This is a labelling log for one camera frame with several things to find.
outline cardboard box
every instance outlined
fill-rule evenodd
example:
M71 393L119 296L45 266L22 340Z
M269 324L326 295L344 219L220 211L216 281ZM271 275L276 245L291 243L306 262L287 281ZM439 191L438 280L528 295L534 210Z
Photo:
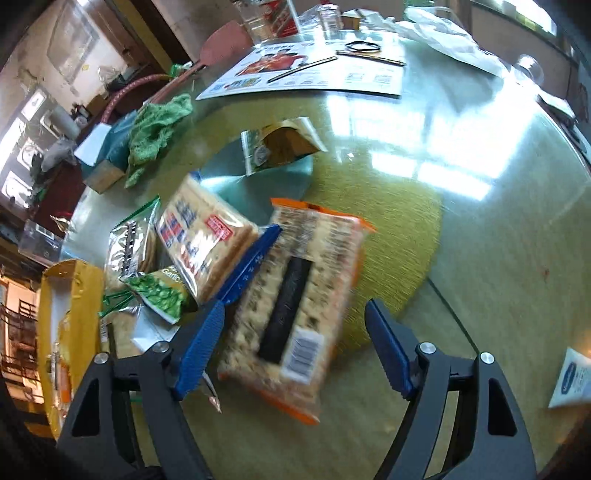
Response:
M99 317L103 298L103 271L82 260L66 260L43 272L37 315L37 355L45 410L51 432L58 438L63 419L54 406L50 369L52 347L60 322L68 314L69 328L61 336L69 367L72 397L88 365L100 351Z

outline green cloth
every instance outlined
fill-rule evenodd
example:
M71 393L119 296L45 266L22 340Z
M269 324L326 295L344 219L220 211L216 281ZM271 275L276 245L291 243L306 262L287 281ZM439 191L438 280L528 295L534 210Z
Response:
M150 161L168 144L174 133L174 125L193 112L188 93L174 97L168 103L147 103L138 113L129 137L129 167L125 187L138 183Z

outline green snack packet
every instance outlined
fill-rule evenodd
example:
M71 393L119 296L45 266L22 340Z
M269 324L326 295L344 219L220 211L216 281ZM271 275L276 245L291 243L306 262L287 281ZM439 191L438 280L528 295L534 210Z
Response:
M168 323L174 325L180 320L189 292L175 267L166 267L148 274L138 272L137 275L122 280Z

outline black label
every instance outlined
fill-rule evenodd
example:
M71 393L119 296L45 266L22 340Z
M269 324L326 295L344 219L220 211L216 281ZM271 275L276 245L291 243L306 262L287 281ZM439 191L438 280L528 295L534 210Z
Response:
M281 362L311 267L312 262L309 260L290 258L269 324L262 337L257 354L259 358L277 365Z

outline round glass table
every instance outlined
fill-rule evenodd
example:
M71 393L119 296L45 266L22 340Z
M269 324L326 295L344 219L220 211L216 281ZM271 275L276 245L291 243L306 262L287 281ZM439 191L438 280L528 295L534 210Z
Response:
M384 34L384 41L396 40ZM189 171L242 131L307 116L329 151L315 155L304 199L378 227L366 244L363 295L357 293L353 314L368 295L381 297L420 341L467 358L492 352L541 469L588 412L547 405L566 348L591 350L589 173L513 80L413 41L402 46L399 98L299 91L194 101L193 114L137 187L127 191L120 181L103 195L85 191L64 249L102 267L109 231L126 214L156 194L165 202ZM204 70L173 95L195 98L231 65ZM416 235L427 227L439 245L437 235ZM401 251L419 263L415 274L396 275L404 268L396 264ZM216 387L223 414L197 393L183 410L220 479L373 478L407 407L372 347L337 357L318 426L298 423L233 382ZM445 457L456 401L448 399L427 476ZM141 404L135 409L146 463L157 463Z

